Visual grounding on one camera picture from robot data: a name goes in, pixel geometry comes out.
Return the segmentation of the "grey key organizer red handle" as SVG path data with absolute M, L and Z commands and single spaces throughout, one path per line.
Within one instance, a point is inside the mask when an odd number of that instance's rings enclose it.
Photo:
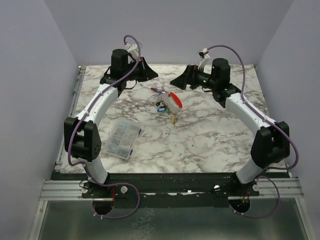
M 183 108 L 182 101 L 174 92 L 166 92 L 159 95 L 160 100 L 165 103 L 169 111 L 176 115 Z

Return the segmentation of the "blue key tag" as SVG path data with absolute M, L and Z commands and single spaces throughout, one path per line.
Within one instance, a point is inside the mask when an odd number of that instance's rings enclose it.
M 166 107 L 159 107 L 158 109 L 157 109 L 157 112 L 158 113 L 162 113 L 162 111 L 165 109 Z

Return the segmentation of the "yellow key tag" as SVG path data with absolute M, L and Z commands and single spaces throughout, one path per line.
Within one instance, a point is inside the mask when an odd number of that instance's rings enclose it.
M 177 122 L 177 118 L 175 116 L 172 117 L 172 124 L 175 125 Z

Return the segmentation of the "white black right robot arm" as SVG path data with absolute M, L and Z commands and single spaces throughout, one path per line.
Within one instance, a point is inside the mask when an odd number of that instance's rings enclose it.
M 170 84 L 181 90 L 187 87 L 209 89 L 214 100 L 235 114 L 253 133 L 251 158 L 233 174 L 229 184 L 230 191 L 240 196 L 259 174 L 290 155 L 290 143 L 286 138 L 290 129 L 286 122 L 276 122 L 263 115 L 242 97 L 241 90 L 230 82 L 230 75 L 229 62 L 224 58 L 216 58 L 212 61 L 211 73 L 199 70 L 196 65 L 188 65 Z

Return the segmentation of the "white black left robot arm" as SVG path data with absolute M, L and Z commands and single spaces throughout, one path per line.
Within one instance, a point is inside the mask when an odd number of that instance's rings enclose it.
M 106 197 L 111 186 L 106 182 L 108 171 L 100 159 L 102 141 L 98 127 L 111 104 L 127 87 L 127 81 L 145 82 L 158 75 L 141 56 L 138 44 L 115 49 L 111 65 L 99 81 L 99 86 L 88 105 L 75 117 L 67 117 L 63 124 L 64 148 L 68 164 L 81 165 L 97 196 Z

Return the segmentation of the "blue red screwdriver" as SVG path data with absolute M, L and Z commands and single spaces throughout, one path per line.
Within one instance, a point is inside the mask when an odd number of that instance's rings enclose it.
M 151 90 L 151 91 L 153 91 L 154 93 L 157 93 L 157 94 L 166 94 L 167 93 L 164 89 L 160 89 L 160 88 L 157 88 L 157 87 L 147 86 L 147 85 L 144 85 L 144 84 L 140 84 L 140 86 L 142 88 Z

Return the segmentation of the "clear plastic screw organizer box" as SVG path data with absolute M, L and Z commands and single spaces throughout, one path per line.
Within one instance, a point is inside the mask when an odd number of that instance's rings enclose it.
M 124 118 L 117 119 L 101 152 L 128 160 L 141 131 L 141 123 Z

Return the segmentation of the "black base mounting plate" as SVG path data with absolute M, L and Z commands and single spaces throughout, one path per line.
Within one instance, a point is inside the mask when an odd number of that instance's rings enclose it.
M 99 197 L 111 195 L 111 201 L 94 201 L 102 208 L 226 208 L 228 198 L 241 200 L 249 197 L 245 192 L 255 185 L 251 182 L 240 187 L 232 186 L 233 173 L 111 173 L 106 180 L 108 187 L 88 182 L 84 173 L 63 174 L 53 172 L 53 181 L 82 181 L 87 194 Z M 183 192 L 184 190 L 204 191 L 204 196 L 149 196 L 143 198 L 140 190 L 151 193 Z

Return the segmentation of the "aluminium front rail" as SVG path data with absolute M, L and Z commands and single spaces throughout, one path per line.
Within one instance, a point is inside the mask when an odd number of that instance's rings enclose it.
M 246 190 L 250 199 L 272 199 L 280 196 L 284 199 L 295 199 L 304 197 L 302 186 L 298 178 L 273 178 L 273 182 L 267 179 L 259 180 L 253 187 Z M 78 180 L 46 180 L 43 182 L 39 199 L 41 201 L 111 201 L 111 194 L 106 197 L 94 193 L 86 193 L 79 186 Z M 203 197 L 204 191 L 187 189 L 182 192 L 143 192 L 139 191 L 143 198 L 147 197 L 176 197 L 192 196 Z

